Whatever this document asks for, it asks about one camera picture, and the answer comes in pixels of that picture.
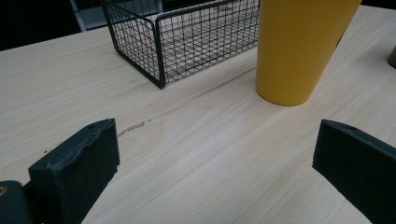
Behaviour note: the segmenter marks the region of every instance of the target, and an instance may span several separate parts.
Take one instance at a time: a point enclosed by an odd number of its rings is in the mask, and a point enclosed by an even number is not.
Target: light wood tabletop
[[[396,146],[396,11],[360,7],[313,95],[255,91],[256,49],[164,90],[107,28],[0,52],[0,180],[115,118],[119,171],[84,223],[369,223],[312,167],[322,119]]]

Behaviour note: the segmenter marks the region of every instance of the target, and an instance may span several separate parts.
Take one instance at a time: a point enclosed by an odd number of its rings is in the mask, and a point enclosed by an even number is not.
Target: black wire basket
[[[260,0],[102,0],[116,52],[162,89],[257,46]]]

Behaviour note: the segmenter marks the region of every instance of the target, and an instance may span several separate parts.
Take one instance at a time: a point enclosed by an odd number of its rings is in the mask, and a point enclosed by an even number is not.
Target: dark background
[[[163,7],[205,1],[210,0],[163,1]],[[79,9],[99,7],[100,0],[76,0],[76,4]],[[395,0],[363,0],[362,5],[396,9]],[[80,32],[69,0],[0,0],[0,27],[0,50]]]

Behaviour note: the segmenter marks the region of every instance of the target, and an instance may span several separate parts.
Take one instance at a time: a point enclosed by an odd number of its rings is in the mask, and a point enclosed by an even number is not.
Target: yellow container
[[[278,105],[308,100],[361,0],[261,0],[257,93]]]

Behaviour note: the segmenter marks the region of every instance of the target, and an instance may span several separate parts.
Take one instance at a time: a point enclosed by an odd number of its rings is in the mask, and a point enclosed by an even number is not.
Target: scratch on table
[[[137,129],[137,128],[140,128],[140,127],[143,127],[143,126],[145,126],[145,121],[125,129],[124,131],[122,131],[119,134],[117,134],[117,137],[120,137],[120,136],[124,135],[125,133],[130,132],[133,129]]]

